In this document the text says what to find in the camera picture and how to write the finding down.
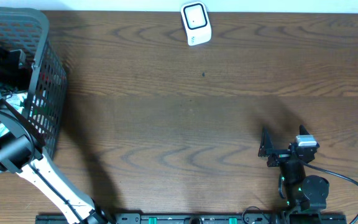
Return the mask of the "green 3M gloves package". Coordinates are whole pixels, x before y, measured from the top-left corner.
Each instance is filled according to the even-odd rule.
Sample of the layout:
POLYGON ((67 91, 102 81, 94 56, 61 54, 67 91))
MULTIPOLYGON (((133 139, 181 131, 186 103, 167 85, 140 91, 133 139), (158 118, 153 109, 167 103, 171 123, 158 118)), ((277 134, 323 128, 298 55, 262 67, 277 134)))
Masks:
POLYGON ((34 126, 34 122, 29 121, 22 112, 25 110, 25 100, 27 99, 27 93, 11 93, 9 96, 0 98, 0 112, 13 121, 17 121, 19 126, 24 128, 31 137, 34 139, 34 142, 37 144, 45 145, 45 140, 41 133, 37 130, 37 127, 34 126))

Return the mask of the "grey plastic mesh basket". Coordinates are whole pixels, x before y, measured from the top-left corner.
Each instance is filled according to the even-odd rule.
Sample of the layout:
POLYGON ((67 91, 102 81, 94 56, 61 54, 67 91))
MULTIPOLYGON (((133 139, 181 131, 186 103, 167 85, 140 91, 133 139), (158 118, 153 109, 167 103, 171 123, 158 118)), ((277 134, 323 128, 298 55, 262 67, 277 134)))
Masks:
MULTIPOLYGON (((0 93, 27 93, 22 112, 55 152, 67 74, 49 40, 50 24, 40 11, 0 7, 0 93)), ((12 137, 0 122, 0 144, 12 137)))

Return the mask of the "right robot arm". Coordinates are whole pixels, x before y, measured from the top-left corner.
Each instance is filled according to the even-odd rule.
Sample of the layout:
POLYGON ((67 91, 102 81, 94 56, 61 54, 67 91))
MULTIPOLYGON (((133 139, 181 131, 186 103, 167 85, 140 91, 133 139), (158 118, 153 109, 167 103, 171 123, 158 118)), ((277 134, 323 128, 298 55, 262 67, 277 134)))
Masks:
POLYGON ((329 182, 317 175, 306 175, 305 166, 315 159, 317 140, 301 125, 299 134, 286 149, 276 149, 267 128, 262 129, 259 157, 267 158, 268 167, 280 169, 279 194, 297 212, 326 208, 329 182))

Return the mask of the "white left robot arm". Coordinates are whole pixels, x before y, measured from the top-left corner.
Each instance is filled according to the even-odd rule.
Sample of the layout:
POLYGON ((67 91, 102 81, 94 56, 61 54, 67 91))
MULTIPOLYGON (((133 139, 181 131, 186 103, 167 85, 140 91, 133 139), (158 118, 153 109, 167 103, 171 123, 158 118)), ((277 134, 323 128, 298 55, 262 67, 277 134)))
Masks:
POLYGON ((12 137, 0 144, 0 171, 27 180, 47 196, 68 223, 115 223, 94 200, 80 191, 53 163, 45 140, 0 93, 0 122, 12 137))

